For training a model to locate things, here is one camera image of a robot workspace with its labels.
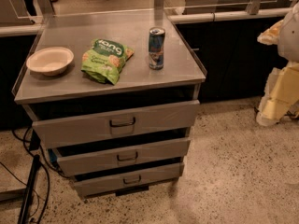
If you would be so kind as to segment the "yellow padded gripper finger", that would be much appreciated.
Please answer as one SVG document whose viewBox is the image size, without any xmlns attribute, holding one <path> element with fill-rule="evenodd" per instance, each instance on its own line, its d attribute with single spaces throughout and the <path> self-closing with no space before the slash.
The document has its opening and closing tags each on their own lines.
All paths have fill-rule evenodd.
<svg viewBox="0 0 299 224">
<path fill-rule="evenodd" d="M 269 74 L 256 121 L 262 126 L 274 125 L 280 122 L 298 101 L 299 63 L 288 62 L 284 68 L 274 68 Z"/>
</svg>

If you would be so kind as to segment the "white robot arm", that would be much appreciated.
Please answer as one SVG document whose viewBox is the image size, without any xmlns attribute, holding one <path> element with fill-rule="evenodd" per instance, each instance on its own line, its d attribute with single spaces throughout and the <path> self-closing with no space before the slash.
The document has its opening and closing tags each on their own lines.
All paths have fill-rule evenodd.
<svg viewBox="0 0 299 224">
<path fill-rule="evenodd" d="M 278 55 L 288 62 L 282 69 L 274 68 L 264 87 L 264 96 L 256 112 L 256 121 L 262 126 L 279 123 L 284 116 L 298 119 L 299 110 L 299 4 L 284 17 L 261 33 L 257 41 L 277 45 Z"/>
</svg>

